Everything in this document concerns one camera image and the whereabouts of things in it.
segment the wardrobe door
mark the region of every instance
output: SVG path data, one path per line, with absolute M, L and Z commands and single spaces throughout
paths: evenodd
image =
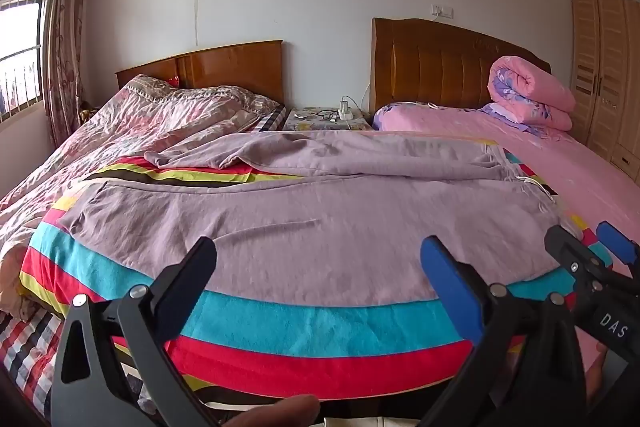
M 571 0 L 574 13 L 574 67 L 571 90 L 575 109 L 570 131 L 578 142 L 586 143 L 593 117 L 600 65 L 600 21 L 598 0 Z
M 611 160 L 625 102 L 627 34 L 624 0 L 598 0 L 600 73 L 587 147 Z
M 640 158 L 640 3 L 625 0 L 628 75 L 618 143 Z

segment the wooden headboard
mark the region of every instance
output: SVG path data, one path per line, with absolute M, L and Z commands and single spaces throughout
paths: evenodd
M 118 85 L 146 74 L 160 80 L 180 78 L 180 87 L 239 86 L 284 104 L 282 41 L 249 42 L 163 58 L 118 71 Z
M 491 101 L 489 69 L 517 55 L 551 72 L 530 51 L 482 33 L 422 19 L 373 19 L 369 112 L 391 102 L 478 108 Z

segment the curtain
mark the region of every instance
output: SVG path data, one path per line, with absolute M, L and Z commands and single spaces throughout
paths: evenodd
M 80 126 L 82 3 L 47 0 L 42 92 L 53 143 L 59 147 Z

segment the nightstand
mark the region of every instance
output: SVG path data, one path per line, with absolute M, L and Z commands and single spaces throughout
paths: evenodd
M 353 120 L 340 120 L 337 107 L 305 107 L 292 109 L 284 124 L 283 131 L 327 131 L 346 129 L 352 131 L 370 131 L 373 128 L 364 119 L 362 113 L 350 108 Z

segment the blue gripper pad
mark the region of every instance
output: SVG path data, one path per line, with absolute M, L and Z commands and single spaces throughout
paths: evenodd
M 636 261 L 636 245 L 608 221 L 598 225 L 596 236 L 623 263 L 633 264 Z
M 434 235 L 422 242 L 420 264 L 458 334 L 477 346 L 484 331 L 481 303 L 463 279 L 456 260 Z

